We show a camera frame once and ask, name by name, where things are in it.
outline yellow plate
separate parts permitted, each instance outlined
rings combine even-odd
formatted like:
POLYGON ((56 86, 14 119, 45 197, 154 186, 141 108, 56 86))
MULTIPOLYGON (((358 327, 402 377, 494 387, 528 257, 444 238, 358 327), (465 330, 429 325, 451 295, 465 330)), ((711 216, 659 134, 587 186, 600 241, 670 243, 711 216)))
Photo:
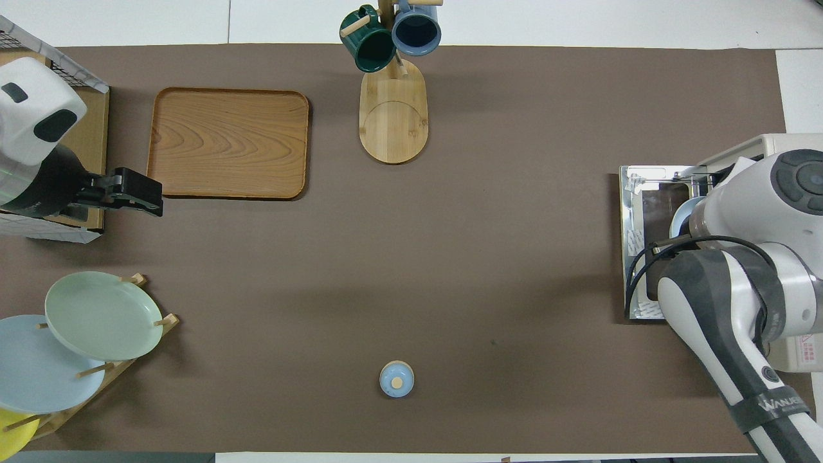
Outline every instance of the yellow plate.
POLYGON ((40 420, 36 419, 31 423, 26 423, 19 428, 4 432, 2 429, 9 424, 17 423, 22 419, 29 418, 30 414, 18 414, 6 409, 0 409, 0 461, 5 461, 21 448, 25 447, 35 435, 40 420))

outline black cable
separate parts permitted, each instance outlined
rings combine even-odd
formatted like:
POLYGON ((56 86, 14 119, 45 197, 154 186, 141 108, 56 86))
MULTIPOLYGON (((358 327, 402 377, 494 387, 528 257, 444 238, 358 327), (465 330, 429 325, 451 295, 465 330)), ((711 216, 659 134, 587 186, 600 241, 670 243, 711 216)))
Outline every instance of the black cable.
POLYGON ((734 236, 722 236, 722 235, 708 235, 708 236, 700 236, 697 238, 690 238, 685 241, 681 241, 675 245, 671 245, 668 248, 660 251, 656 255, 654 255, 646 264, 640 268, 637 274, 634 273, 635 267, 640 262, 640 258, 646 254, 648 254, 651 250, 657 247, 656 243, 650 244, 646 249, 640 252, 637 256, 635 256, 634 260, 632 260, 631 266, 629 267, 629 271, 627 272, 626 277, 626 287, 625 287, 625 311, 626 313, 629 312, 629 305, 631 304, 632 298, 635 296, 635 290, 637 289, 637 285, 640 283, 640 279, 646 272, 651 268, 651 266, 658 262, 660 259, 669 256, 670 254, 675 254, 678 251, 682 250, 684 247, 689 245, 693 245, 695 243, 699 243, 702 241, 727 241, 730 243, 735 243, 741 246, 745 246, 753 251, 755 251, 763 260, 765 260, 766 264, 772 268, 776 269, 774 266, 774 260, 772 260, 771 256, 766 254, 766 252, 760 248, 758 245, 746 241, 741 240, 740 238, 735 238, 734 236))

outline robot wrist strap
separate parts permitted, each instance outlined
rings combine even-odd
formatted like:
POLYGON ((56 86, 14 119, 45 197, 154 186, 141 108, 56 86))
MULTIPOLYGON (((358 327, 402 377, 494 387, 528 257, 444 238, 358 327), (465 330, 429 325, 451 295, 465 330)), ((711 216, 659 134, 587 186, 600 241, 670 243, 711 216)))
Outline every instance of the robot wrist strap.
POLYGON ((778 418, 811 413, 803 399, 789 386, 769 389, 732 405, 729 410, 737 427, 744 433, 778 418))

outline blue mug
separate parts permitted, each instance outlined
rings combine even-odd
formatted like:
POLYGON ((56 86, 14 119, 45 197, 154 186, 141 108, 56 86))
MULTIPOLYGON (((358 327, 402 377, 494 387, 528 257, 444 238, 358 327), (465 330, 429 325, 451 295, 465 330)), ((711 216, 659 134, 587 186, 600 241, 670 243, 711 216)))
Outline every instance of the blue mug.
POLYGON ((440 44, 440 25, 437 7, 409 5, 400 0, 400 10, 394 17, 392 40, 394 46, 409 56, 429 54, 440 44))

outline mug handle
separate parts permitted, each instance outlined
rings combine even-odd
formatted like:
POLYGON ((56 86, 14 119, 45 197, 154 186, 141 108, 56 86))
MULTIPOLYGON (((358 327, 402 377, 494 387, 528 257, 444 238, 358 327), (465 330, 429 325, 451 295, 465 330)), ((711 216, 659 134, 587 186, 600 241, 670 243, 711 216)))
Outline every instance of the mug handle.
POLYGON ((366 15, 369 16, 369 26, 380 26, 380 15, 377 14, 377 10, 375 10, 371 5, 363 5, 360 7, 358 14, 360 14, 360 17, 366 17, 366 15))

